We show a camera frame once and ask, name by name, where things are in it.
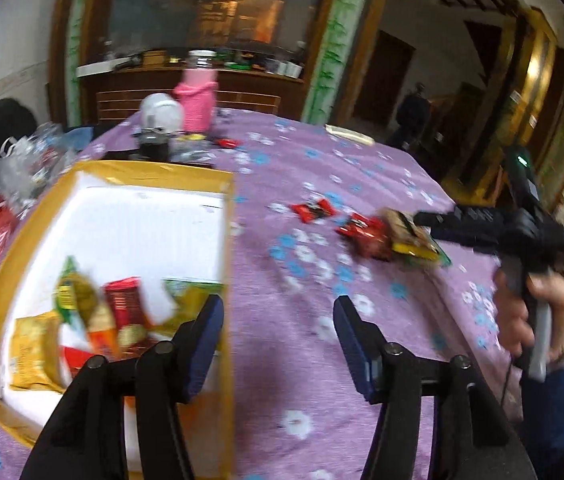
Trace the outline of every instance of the person's arm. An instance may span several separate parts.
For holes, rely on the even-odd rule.
[[[503,272],[498,271],[494,281],[498,338],[503,348],[519,356],[522,345],[534,343],[534,334],[526,322],[528,310],[524,301],[506,286]],[[558,274],[533,276],[527,286],[534,297],[545,300],[551,307],[553,333],[548,358],[558,362],[564,356],[564,278]],[[523,375],[520,385],[524,412],[521,437],[542,480],[551,466],[564,457],[564,369],[549,373],[544,383]]]

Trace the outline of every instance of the cable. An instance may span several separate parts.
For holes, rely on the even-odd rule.
[[[504,379],[504,388],[502,389],[502,398],[499,401],[499,405],[504,409],[504,401],[506,400],[506,391],[508,389],[508,381],[511,379],[511,371],[513,370],[513,358],[511,357],[511,362],[508,364],[508,370],[506,371],[506,379]]]

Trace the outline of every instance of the blue cloth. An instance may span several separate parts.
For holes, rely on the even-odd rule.
[[[564,370],[553,372],[544,383],[522,375],[524,423],[522,442],[543,480],[551,468],[564,460]]]

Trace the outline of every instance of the doorway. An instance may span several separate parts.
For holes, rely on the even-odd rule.
[[[353,108],[353,119],[386,128],[415,48],[380,30]]]

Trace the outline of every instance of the purple tablecloth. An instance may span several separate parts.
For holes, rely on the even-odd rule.
[[[452,266],[430,272],[357,261],[334,232],[351,211],[381,206],[446,211],[452,201],[406,153],[360,146],[324,128],[233,110],[220,133],[241,140],[218,150],[217,168],[235,172],[229,323],[235,367],[238,478],[359,478],[379,407],[355,391],[332,320],[348,294],[363,319],[414,354],[468,354],[500,394],[508,356],[497,345],[491,303],[493,258],[444,245]],[[134,147],[137,117],[85,151]],[[287,206],[313,193],[342,212],[302,224]],[[510,410],[518,410],[511,387]],[[432,401],[423,402],[414,478],[427,476]],[[16,480],[28,450],[0,430],[0,480]]]

